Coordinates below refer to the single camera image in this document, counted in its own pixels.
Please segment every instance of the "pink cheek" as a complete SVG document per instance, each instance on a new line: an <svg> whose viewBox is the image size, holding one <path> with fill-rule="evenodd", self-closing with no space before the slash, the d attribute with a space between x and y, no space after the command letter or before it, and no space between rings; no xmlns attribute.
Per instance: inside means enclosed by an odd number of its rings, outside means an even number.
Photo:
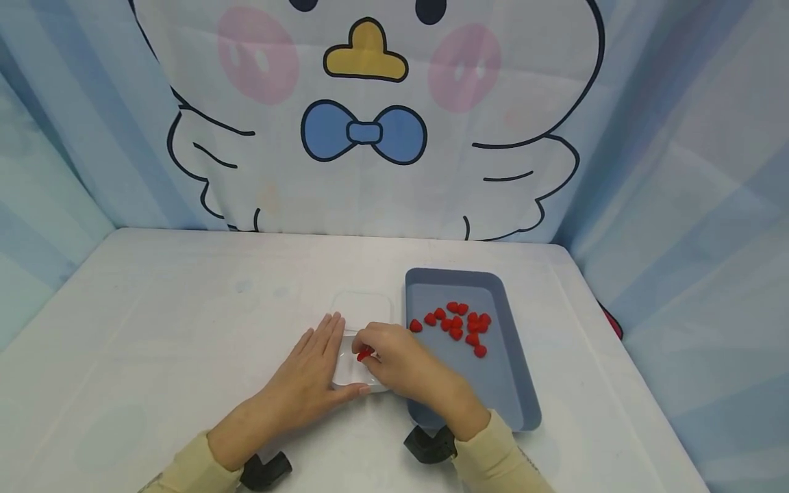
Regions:
<svg viewBox="0 0 789 493"><path fill-rule="evenodd" d="M279 104L293 94L299 72L298 53L290 35L274 17L252 7L231 7L219 19L217 34L219 61L241 94L265 105ZM268 64L265 72L256 60L258 50Z"/></svg>
<svg viewBox="0 0 789 493"><path fill-rule="evenodd" d="M499 79L499 41L482 24L455 29L433 53L428 71L430 94L444 110L465 113L474 108Z"/></svg>

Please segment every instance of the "black clamp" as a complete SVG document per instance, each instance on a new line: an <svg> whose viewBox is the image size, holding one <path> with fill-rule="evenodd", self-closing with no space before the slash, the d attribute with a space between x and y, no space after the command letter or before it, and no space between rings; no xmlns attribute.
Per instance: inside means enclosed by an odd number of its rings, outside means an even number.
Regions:
<svg viewBox="0 0 789 493"><path fill-rule="evenodd" d="M422 464L439 464L458 454L454 446L454 434L448 427L443 427L430 436L420 427L415 427L403 442L403 445Z"/></svg>
<svg viewBox="0 0 789 493"><path fill-rule="evenodd" d="M290 461L282 452L277 453L266 464L255 454L244 464L241 484L251 491L267 491L293 470Z"/></svg>

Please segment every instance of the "blue tray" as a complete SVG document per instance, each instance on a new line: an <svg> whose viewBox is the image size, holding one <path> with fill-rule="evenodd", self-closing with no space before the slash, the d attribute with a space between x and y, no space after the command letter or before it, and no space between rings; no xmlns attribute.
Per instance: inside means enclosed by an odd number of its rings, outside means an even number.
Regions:
<svg viewBox="0 0 789 493"><path fill-rule="evenodd" d="M464 340L456 342L440 327L424 323L424 316L447 303L467 303L469 312L487 312L492 322L480 340L488 347L485 358L474 356ZM444 363L465 377L486 407L495 409L513 431L540 426L542 412L512 318L507 292L498 276L489 272L415 268L406 273L406 323L417 319L424 330L416 336ZM466 318L463 331L466 330ZM417 425L438 430L446 423L414 401L408 411Z"/></svg>

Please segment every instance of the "red candy in hand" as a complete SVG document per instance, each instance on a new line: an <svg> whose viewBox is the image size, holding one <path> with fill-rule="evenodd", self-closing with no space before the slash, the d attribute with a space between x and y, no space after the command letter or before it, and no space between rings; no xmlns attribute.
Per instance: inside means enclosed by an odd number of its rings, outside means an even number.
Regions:
<svg viewBox="0 0 789 493"><path fill-rule="evenodd" d="M477 334L469 334L466 336L466 344L477 347L480 345L480 336Z"/></svg>
<svg viewBox="0 0 789 493"><path fill-rule="evenodd" d="M364 360L366 357L372 356L374 352L375 350L373 348L367 346L362 351L360 351L358 355L356 355L356 361L359 361L361 363L361 361Z"/></svg>

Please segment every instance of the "right hand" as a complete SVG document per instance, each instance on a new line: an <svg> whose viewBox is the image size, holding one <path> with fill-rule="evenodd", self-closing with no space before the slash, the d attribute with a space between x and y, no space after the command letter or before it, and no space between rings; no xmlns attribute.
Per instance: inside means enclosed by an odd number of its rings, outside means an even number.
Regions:
<svg viewBox="0 0 789 493"><path fill-rule="evenodd" d="M402 326L370 323L353 340L353 353L366 345L378 357L366 357L362 363L384 386L405 398L433 407L440 395L467 386Z"/></svg>
<svg viewBox="0 0 789 493"><path fill-rule="evenodd" d="M370 373L396 394L435 411L457 439L468 441L488 426L491 415L469 383L403 326L370 323L353 340L353 353L366 346L378 353L362 360Z"/></svg>

